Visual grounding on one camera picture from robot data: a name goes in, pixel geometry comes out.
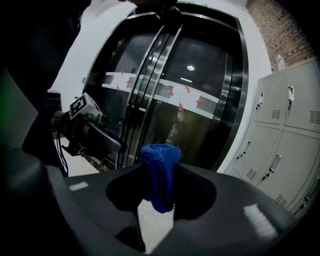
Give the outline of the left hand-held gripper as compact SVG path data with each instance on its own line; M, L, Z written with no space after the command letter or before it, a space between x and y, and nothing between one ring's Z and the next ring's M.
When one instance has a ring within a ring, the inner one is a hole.
M69 117L69 143L61 148L70 156L106 157L107 151L126 151L127 145L106 129L106 116L88 93L70 104Z

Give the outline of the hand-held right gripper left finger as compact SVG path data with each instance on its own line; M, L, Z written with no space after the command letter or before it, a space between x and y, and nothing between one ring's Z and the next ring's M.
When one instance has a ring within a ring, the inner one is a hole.
M145 172L144 166L133 165L64 177L55 167L47 167L55 200L83 255L144 255L138 206L145 197Z

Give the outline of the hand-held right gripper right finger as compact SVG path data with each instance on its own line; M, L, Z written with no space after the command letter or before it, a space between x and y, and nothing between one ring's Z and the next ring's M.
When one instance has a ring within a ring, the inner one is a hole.
M239 178L187 164L173 167L173 228L154 256L260 255L295 218Z

